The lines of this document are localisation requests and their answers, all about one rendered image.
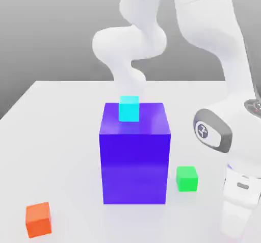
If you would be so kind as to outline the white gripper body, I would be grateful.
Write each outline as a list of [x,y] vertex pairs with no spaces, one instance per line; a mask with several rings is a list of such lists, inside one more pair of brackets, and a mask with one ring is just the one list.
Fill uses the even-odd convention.
[[254,205],[223,201],[221,230],[230,238],[239,238],[254,210]]

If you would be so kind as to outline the small green cube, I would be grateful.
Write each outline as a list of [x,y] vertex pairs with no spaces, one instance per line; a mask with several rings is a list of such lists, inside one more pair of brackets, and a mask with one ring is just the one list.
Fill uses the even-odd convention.
[[195,192],[198,187],[198,174],[194,166],[178,166],[176,169],[177,188],[181,192]]

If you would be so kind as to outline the small cyan cube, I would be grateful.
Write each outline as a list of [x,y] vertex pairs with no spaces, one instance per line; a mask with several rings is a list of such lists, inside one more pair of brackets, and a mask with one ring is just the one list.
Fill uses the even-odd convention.
[[119,100],[119,121],[138,122],[139,106],[138,96],[121,96]]

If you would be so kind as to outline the small orange cube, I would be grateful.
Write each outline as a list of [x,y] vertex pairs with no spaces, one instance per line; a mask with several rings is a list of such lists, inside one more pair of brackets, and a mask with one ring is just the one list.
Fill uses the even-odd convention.
[[52,233],[49,202],[26,207],[25,225],[29,238]]

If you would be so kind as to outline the large blue box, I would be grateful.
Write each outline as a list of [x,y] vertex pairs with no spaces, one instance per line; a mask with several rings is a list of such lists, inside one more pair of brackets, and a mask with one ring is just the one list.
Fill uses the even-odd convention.
[[99,132],[104,204],[165,204],[171,132],[162,103],[141,103],[138,122],[120,122],[106,103]]

